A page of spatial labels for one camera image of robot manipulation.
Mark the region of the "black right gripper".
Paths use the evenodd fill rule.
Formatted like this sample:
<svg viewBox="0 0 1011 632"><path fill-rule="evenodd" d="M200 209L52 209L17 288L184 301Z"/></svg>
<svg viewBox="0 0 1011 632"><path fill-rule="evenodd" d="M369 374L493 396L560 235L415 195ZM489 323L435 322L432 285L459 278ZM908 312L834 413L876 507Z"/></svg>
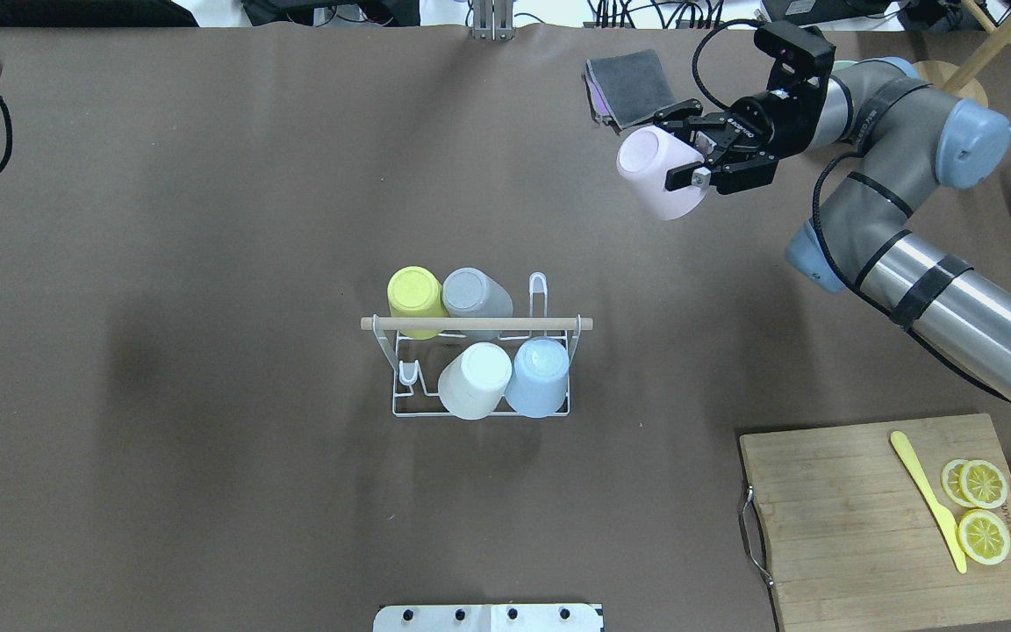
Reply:
<svg viewBox="0 0 1011 632"><path fill-rule="evenodd" d="M705 161L667 169L667 192L714 187L719 195L762 188L773 183L778 161L809 147L817 133L822 97L807 90L773 90L741 97L726 111L701 116L696 97L666 105L653 115L653 125L667 133L690 127Z"/></svg>

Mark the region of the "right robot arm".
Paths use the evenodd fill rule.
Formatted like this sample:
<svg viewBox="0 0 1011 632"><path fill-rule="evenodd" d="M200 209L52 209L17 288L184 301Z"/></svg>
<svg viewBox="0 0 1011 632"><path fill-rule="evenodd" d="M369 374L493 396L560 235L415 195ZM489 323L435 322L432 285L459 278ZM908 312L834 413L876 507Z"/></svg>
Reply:
<svg viewBox="0 0 1011 632"><path fill-rule="evenodd" d="M771 183L779 162L847 145L855 168L829 196L812 192L792 264L846 288L943 365L1011 403L1011 293L962 257L916 236L909 220L940 188L968 189L998 167L1006 117L947 95L902 59L836 68L828 54L779 49L767 88L725 111L695 99L669 105L631 140L649 151L645 197L666 219L710 190L733 195Z"/></svg>

